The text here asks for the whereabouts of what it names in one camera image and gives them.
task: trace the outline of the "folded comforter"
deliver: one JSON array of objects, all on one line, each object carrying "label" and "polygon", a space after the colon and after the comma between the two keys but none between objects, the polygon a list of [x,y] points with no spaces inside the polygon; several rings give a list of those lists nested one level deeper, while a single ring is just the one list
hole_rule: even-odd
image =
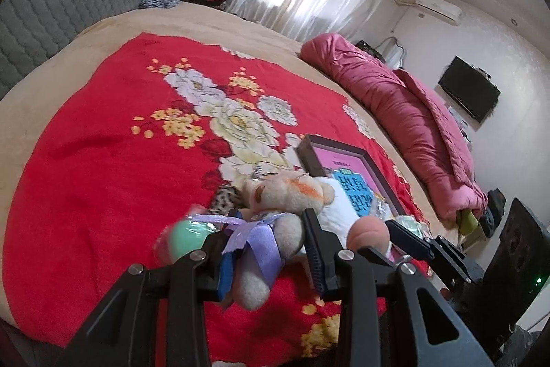
[{"label": "folded comforter", "polygon": [[433,90],[335,33],[305,43],[300,57],[372,112],[427,187],[440,218],[455,220],[457,211],[468,209],[479,218],[487,197],[474,182],[474,162],[458,125]]}]

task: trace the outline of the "flat screen tv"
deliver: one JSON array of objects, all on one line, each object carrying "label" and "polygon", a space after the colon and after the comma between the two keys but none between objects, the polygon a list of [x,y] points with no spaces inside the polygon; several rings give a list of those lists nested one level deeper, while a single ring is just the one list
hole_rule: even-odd
[{"label": "flat screen tv", "polygon": [[439,85],[479,123],[493,111],[501,94],[485,72],[457,56],[439,80]]}]

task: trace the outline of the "purple bow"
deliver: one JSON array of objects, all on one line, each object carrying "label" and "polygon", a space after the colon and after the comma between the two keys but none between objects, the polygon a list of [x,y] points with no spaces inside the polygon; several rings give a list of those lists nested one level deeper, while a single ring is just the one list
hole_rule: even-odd
[{"label": "purple bow", "polygon": [[248,244],[262,271],[263,278],[269,287],[271,287],[277,275],[279,275],[283,262],[270,224],[277,218],[281,218],[281,216],[287,214],[276,213],[259,221],[251,222],[221,215],[193,215],[189,219],[199,223],[229,224],[228,228],[233,233],[229,237],[222,254],[233,252],[237,249],[245,249]]}]

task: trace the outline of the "wall-mounted air conditioner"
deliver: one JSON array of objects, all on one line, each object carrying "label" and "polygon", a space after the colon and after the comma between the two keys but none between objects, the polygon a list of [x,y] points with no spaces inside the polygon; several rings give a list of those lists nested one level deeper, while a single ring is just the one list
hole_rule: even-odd
[{"label": "wall-mounted air conditioner", "polygon": [[444,0],[416,0],[416,7],[451,25],[460,25],[464,17],[460,7]]}]

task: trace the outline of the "white flower print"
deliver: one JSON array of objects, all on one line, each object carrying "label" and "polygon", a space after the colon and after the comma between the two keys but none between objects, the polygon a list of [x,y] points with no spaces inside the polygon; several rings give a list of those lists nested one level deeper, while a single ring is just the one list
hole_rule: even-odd
[{"label": "white flower print", "polygon": [[217,89],[217,85],[210,78],[206,78],[195,69],[176,69],[175,72],[166,75],[164,81],[193,105],[204,101],[214,103],[226,97],[226,94],[221,89]]},{"label": "white flower print", "polygon": [[224,52],[229,52],[231,55],[238,56],[239,58],[244,58],[246,60],[255,60],[255,58],[253,56],[250,56],[246,53],[238,52],[237,50],[231,50],[231,49],[228,49],[227,47],[224,47],[224,46],[220,46],[220,47]]},{"label": "white flower print", "polygon": [[239,150],[250,150],[267,156],[270,147],[277,145],[279,133],[260,114],[245,109],[238,101],[226,98],[218,103],[200,103],[195,107],[199,115],[212,117],[210,129],[231,145],[235,155]]},{"label": "white flower print", "polygon": [[296,153],[296,148],[301,142],[301,139],[296,134],[293,134],[291,132],[287,132],[285,135],[285,140],[287,141],[288,147],[283,150],[283,156],[285,159],[287,159],[288,163],[293,166],[302,167],[302,163],[300,162],[300,158],[298,157],[298,154]]},{"label": "white flower print", "polygon": [[353,109],[349,105],[342,105],[342,108],[344,112],[353,119],[353,121],[357,125],[357,129],[361,134],[363,134],[364,136],[367,136],[369,139],[374,139],[369,129],[369,126],[361,117],[359,117],[359,114],[357,114],[355,109]]},{"label": "white flower print", "polygon": [[259,110],[262,110],[268,119],[283,123],[284,125],[296,126],[298,122],[292,113],[290,104],[277,97],[261,96],[256,104]]},{"label": "white flower print", "polygon": [[256,167],[258,167],[256,173],[259,171],[261,174],[279,173],[281,170],[292,169],[292,166],[275,150],[271,150],[267,156],[260,156],[248,150],[241,150],[239,155],[246,160],[243,161],[236,155],[219,159],[221,162],[219,173],[222,179],[231,182],[231,185],[237,188],[243,188],[245,181],[251,178]]}]

